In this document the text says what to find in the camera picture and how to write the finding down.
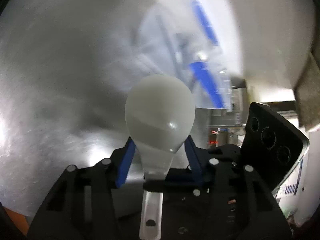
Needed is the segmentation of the clear plastic storage bin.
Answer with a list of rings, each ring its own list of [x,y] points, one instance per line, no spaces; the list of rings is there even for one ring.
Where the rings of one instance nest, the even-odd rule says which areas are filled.
[[[156,72],[174,76],[188,88],[193,80],[188,64],[209,62],[221,75],[224,110],[233,110],[227,61],[214,27],[198,0],[158,0],[140,23],[136,46],[142,59]]]

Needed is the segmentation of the white plastic rice paddle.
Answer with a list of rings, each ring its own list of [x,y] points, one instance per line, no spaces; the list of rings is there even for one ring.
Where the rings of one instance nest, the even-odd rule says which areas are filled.
[[[125,121],[140,153],[146,182],[165,180],[194,119],[193,95],[175,77],[150,75],[131,88],[125,103]]]

